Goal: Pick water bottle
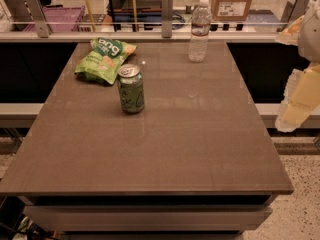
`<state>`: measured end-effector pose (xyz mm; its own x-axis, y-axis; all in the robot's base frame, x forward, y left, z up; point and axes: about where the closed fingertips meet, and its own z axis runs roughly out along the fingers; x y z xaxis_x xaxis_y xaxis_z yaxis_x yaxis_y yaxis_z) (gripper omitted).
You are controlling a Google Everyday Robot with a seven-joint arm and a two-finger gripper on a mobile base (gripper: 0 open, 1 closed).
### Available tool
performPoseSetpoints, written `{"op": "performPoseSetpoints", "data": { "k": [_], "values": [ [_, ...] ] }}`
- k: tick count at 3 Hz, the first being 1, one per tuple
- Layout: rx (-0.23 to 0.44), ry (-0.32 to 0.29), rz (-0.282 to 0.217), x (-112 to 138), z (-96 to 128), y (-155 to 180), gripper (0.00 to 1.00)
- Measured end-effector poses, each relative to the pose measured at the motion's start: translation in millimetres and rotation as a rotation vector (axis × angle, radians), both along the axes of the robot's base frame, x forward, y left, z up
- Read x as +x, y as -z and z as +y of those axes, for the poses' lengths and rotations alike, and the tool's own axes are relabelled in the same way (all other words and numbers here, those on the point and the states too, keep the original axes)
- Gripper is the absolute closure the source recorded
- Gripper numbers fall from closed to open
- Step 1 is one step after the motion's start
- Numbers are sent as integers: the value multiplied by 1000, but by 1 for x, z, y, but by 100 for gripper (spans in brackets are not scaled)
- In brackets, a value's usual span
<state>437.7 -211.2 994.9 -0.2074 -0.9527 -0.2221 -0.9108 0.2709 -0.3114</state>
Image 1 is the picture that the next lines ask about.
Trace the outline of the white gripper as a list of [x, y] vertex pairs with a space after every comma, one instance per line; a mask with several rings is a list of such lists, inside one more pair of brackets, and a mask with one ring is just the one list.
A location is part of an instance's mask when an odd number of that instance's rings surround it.
[[292, 71], [279, 106], [275, 127], [280, 132], [292, 132], [320, 106], [320, 0], [281, 31], [275, 41], [298, 46], [299, 55], [312, 62], [303, 71]]

